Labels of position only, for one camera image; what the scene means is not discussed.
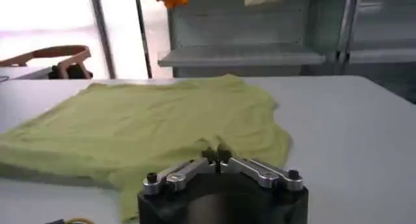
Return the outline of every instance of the shelf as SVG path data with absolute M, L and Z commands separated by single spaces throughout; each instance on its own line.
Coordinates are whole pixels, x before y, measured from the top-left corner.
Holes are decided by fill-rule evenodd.
M 359 43 L 350 51 L 351 64 L 416 62 L 416 40 Z
M 202 45 L 170 51 L 160 66 L 233 67 L 322 64 L 325 56 L 297 44 Z

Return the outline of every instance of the black screw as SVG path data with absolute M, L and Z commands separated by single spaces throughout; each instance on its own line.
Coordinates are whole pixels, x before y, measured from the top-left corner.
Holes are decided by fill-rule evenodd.
M 155 183 L 157 182 L 157 173 L 148 173 L 146 175 L 146 178 L 149 183 Z
M 289 170 L 289 178 L 292 180 L 299 180 L 299 172 L 297 170 Z
M 210 164 L 216 160 L 216 153 L 211 147 L 208 147 L 206 150 L 202 151 L 201 155 L 202 157 L 208 159 Z
M 220 144 L 217 148 L 218 160 L 228 163 L 229 159 L 232 157 L 231 151 L 228 150 L 227 146 Z

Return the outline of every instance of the metal pole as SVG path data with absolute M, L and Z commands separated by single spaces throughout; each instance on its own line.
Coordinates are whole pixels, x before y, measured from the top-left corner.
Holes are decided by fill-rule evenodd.
M 137 8 L 137 15 L 138 15 L 138 23 L 140 25 L 140 32 L 142 33 L 142 43 L 143 43 L 143 50 L 144 50 L 144 58 L 146 59 L 146 69 L 148 71 L 148 77 L 153 78 L 152 73 L 151 73 L 150 59 L 149 59 L 148 41 L 146 39 L 146 30 L 144 28 L 142 4 L 140 3 L 140 0 L 136 0 L 136 8 Z
M 103 47 L 105 61 L 109 70 L 110 79 L 116 78 L 116 72 L 114 71 L 114 62 L 112 61 L 112 53 L 109 43 L 109 37 L 107 28 L 105 26 L 105 19 L 103 13 L 103 7 L 101 6 L 101 0 L 91 0 L 92 8 L 94 9 L 94 15 L 96 17 L 96 23 L 98 27 L 99 39 L 101 46 Z
M 346 65 L 350 56 L 351 43 L 354 39 L 355 23 L 358 15 L 358 8 L 361 0 L 346 0 L 344 6 L 343 20 L 338 40 L 337 67 L 336 75 L 342 75 L 345 72 Z

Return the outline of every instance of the white table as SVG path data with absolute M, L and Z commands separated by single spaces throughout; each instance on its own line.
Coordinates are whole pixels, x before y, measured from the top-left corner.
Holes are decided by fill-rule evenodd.
M 415 222 L 416 106 L 360 77 L 245 80 L 279 103 L 275 120 L 294 143 L 286 166 L 299 169 L 305 178 L 310 223 Z M 91 82 L 0 85 L 0 132 L 45 112 Z M 74 216 L 97 224 L 119 223 L 117 207 L 117 194 L 111 190 L 0 179 L 2 224 L 42 224 Z
M 7 76 L 13 79 L 47 79 L 47 74 L 51 71 L 51 66 L 20 66 L 20 67 L 0 67 L 0 76 Z

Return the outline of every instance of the bolt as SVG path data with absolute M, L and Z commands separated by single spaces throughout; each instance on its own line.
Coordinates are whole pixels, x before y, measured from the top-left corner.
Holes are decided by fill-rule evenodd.
M 157 182 L 157 173 L 148 173 L 146 175 L 148 183 L 156 183 Z
M 278 175 L 275 173 L 271 173 L 271 172 L 264 172 L 262 174 L 260 174 L 260 176 L 264 179 L 268 179 L 268 180 L 272 180 L 272 179 L 276 179 L 278 178 Z
M 179 179 L 179 177 L 177 175 L 172 175 L 172 176 L 170 176 L 170 178 L 171 179 L 174 179 L 174 180 L 178 180 Z
M 289 170 L 289 178 L 292 180 L 299 180 L 299 172 L 297 170 Z

